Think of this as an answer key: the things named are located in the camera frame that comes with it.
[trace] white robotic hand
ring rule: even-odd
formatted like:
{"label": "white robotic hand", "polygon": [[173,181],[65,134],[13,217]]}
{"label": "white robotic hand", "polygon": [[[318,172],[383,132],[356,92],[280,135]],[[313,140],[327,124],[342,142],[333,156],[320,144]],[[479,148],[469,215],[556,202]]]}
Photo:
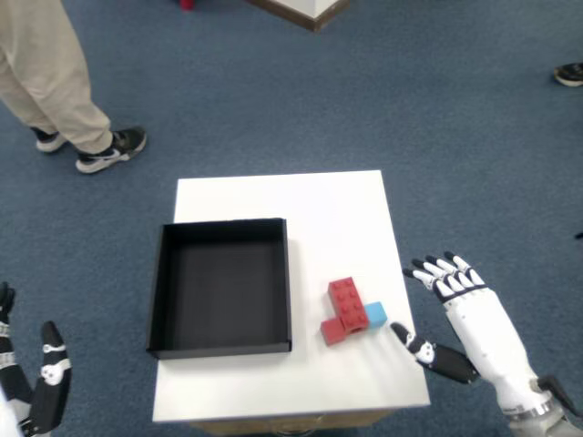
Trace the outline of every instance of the white robotic hand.
{"label": "white robotic hand", "polygon": [[42,328],[43,368],[32,391],[15,361],[8,315],[15,291],[0,284],[0,436],[48,436],[60,423],[71,382],[71,364],[55,324]]}
{"label": "white robotic hand", "polygon": [[445,256],[451,263],[435,257],[414,259],[417,269],[405,269],[404,274],[420,280],[443,303],[466,355],[422,340],[402,324],[392,323],[404,346],[431,371],[463,383],[478,376],[491,382],[498,405],[510,421],[537,418],[551,411],[557,420],[562,419],[562,410],[553,404],[553,394],[577,414],[554,378],[539,379],[533,372],[524,344],[498,296],[463,259],[451,252]]}

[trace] white shoe sole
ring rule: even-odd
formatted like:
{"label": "white shoe sole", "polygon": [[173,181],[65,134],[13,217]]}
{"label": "white shoe sole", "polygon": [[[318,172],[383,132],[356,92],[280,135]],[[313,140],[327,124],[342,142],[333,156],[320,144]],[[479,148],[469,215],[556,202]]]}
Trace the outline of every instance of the white shoe sole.
{"label": "white shoe sole", "polygon": [[575,86],[582,86],[583,85],[583,81],[578,81],[578,80],[566,80],[562,77],[560,77],[557,74],[557,70],[555,70],[555,79],[558,81],[558,83],[564,85],[564,86],[571,86],[571,87],[575,87]]}
{"label": "white shoe sole", "polygon": [[144,136],[144,139],[142,140],[141,143],[139,143],[139,146],[137,146],[131,153],[120,155],[115,159],[102,159],[94,162],[91,165],[83,164],[80,160],[77,160],[77,162],[75,163],[75,167],[77,167],[77,170],[79,170],[81,173],[85,175],[97,173],[98,171],[105,170],[106,168],[113,166],[116,162],[129,161],[144,149],[147,140],[148,136]]}
{"label": "white shoe sole", "polygon": [[54,153],[59,150],[64,144],[66,143],[66,138],[63,137],[61,134],[50,142],[43,143],[41,141],[36,142],[36,149],[40,150],[43,153]]}

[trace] open box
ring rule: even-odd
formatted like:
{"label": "open box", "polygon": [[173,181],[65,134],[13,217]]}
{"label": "open box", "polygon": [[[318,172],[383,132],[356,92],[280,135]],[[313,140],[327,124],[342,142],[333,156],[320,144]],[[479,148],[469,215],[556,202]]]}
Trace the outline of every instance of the open box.
{"label": "open box", "polygon": [[292,349],[286,223],[165,225],[148,351],[159,359]]}

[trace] red lego brick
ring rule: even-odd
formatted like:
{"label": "red lego brick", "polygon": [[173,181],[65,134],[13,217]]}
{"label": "red lego brick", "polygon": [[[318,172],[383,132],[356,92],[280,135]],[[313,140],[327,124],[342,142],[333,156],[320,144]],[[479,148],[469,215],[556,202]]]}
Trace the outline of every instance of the red lego brick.
{"label": "red lego brick", "polygon": [[352,278],[331,282],[328,293],[336,315],[344,325],[346,335],[368,328],[368,317]]}
{"label": "red lego brick", "polygon": [[339,343],[346,338],[346,331],[339,317],[323,321],[320,325],[320,330],[328,346]]}

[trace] shoe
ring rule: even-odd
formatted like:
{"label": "shoe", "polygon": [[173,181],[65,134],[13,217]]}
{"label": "shoe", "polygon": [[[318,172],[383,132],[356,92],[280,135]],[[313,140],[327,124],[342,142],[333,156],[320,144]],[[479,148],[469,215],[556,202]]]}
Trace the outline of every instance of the shoe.
{"label": "shoe", "polygon": [[76,167],[81,173],[97,173],[119,161],[129,161],[146,146],[146,132],[141,127],[113,132],[111,146],[101,153],[91,155],[79,152]]}
{"label": "shoe", "polygon": [[583,64],[567,64],[555,68],[555,79],[564,86],[583,85]]}
{"label": "shoe", "polygon": [[58,132],[46,134],[36,127],[31,127],[31,129],[36,135],[36,148],[43,153],[56,152],[67,143],[66,138]]}

